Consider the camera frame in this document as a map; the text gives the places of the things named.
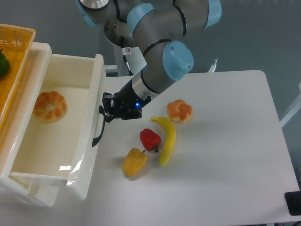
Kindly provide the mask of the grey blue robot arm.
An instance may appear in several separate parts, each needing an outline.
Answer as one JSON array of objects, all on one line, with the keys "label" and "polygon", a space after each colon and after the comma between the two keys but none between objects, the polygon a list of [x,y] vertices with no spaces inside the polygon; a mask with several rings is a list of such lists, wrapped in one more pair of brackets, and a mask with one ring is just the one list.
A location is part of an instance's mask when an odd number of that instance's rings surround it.
[{"label": "grey blue robot arm", "polygon": [[117,19],[126,22],[146,66],[119,92],[104,93],[100,112],[106,122],[137,119],[142,108],[187,74],[192,52],[180,38],[216,24],[222,16],[218,0],[173,0],[158,11],[151,0],[79,0],[89,26]]}]

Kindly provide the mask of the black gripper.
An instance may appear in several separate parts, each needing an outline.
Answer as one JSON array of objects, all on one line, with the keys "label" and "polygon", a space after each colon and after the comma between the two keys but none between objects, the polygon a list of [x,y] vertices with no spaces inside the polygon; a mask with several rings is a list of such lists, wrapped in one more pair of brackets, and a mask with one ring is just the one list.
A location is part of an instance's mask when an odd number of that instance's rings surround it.
[{"label": "black gripper", "polygon": [[140,98],[128,82],[119,92],[111,94],[103,93],[102,103],[106,114],[104,121],[110,123],[114,119],[122,120],[139,119],[142,117],[142,108],[151,101],[151,95],[145,99]]}]

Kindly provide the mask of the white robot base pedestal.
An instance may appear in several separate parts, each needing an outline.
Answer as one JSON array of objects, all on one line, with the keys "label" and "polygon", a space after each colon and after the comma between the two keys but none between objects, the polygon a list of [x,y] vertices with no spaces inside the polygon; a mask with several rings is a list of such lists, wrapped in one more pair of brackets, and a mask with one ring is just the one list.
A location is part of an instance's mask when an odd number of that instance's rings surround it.
[{"label": "white robot base pedestal", "polygon": [[109,20],[104,25],[104,33],[113,46],[118,76],[136,75],[146,66],[127,23]]}]

